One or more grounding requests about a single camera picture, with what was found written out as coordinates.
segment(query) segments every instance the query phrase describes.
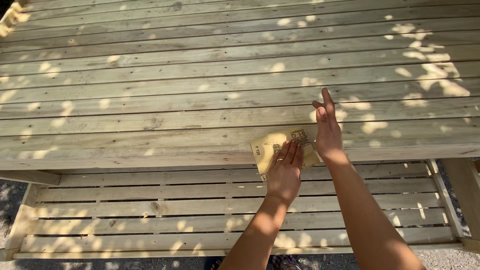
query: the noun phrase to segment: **wooden frame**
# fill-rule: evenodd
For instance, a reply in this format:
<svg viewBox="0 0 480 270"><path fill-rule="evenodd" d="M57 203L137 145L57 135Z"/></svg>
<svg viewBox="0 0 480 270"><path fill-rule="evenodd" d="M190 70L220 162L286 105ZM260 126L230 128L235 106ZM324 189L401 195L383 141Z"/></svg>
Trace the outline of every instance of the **wooden frame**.
<svg viewBox="0 0 480 270"><path fill-rule="evenodd" d="M58 185L61 175L40 171L0 171L0 179L33 184Z"/></svg>
<svg viewBox="0 0 480 270"><path fill-rule="evenodd" d="M473 240L480 240L480 176L471 158L442 159Z"/></svg>
<svg viewBox="0 0 480 270"><path fill-rule="evenodd" d="M442 200L443 205L445 206L445 211L447 213L448 222L452 224L452 231L456 237L464 237L462 227L460 225L460 221L456 216L455 209L453 208L452 201L450 200L450 196L448 195L448 191L445 187L444 181L440 172L438 171L437 163L435 159L427 160L427 166L432 174L432 177L435 179L435 183L437 184L438 190L440 191L440 198Z"/></svg>
<svg viewBox="0 0 480 270"><path fill-rule="evenodd" d="M14 253L17 253L22 246L22 242L26 235L26 230L30 224L32 214L34 211L35 201L40 191L40 185L28 184L25 191L22 204L18 209L17 216L13 222L12 230L8 236L5 244L5 249L1 250L0 260L9 261L12 260Z"/></svg>

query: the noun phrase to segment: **pine wood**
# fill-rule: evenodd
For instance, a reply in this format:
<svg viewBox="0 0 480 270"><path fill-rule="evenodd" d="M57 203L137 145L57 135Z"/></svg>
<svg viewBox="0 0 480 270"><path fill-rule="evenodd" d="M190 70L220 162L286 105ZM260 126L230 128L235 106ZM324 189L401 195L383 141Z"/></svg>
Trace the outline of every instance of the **pine wood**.
<svg viewBox="0 0 480 270"><path fill-rule="evenodd" d="M471 158L442 159L473 240L480 240L480 176Z"/></svg>

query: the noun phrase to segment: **wooden bench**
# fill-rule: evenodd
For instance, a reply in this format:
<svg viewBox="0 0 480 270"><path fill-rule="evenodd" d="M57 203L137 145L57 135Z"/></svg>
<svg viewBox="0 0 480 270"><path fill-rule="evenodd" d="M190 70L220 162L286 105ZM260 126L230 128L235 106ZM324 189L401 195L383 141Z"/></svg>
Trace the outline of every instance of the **wooden bench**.
<svg viewBox="0 0 480 270"><path fill-rule="evenodd" d="M356 162L355 168L412 249L478 248L477 239L464 237L433 160ZM58 186L29 184L8 241L13 258L224 256L266 192L253 165L58 173ZM301 177L272 253L352 252L327 168ZM462 185L457 180L455 188ZM460 191L459 198L471 199ZM469 210L477 208L468 202L460 200L475 239L478 216L470 219Z"/></svg>
<svg viewBox="0 0 480 270"><path fill-rule="evenodd" d="M480 0L16 0L0 22L0 178L29 187L3 257L224 255L265 192L250 142L299 125L315 138L325 86L412 248L478 252L479 14ZM351 252L329 177L303 173L274 254Z"/></svg>

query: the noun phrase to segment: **ground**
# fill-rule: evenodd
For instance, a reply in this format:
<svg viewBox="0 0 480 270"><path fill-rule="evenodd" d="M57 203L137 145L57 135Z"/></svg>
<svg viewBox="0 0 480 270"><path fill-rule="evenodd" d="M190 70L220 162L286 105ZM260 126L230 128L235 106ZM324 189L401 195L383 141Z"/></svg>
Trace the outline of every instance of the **ground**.
<svg viewBox="0 0 480 270"><path fill-rule="evenodd" d="M453 193L443 166L437 162L450 193L452 202L468 234L465 220ZM0 248L22 201L26 184L0 180ZM458 250L434 250L417 252L428 270L478 270L480 255ZM356 270L359 269L353 254L317 254L295 256L303 270ZM202 270L205 258L142 258L142 259L92 259L92 260L17 260L0 262L0 270Z"/></svg>

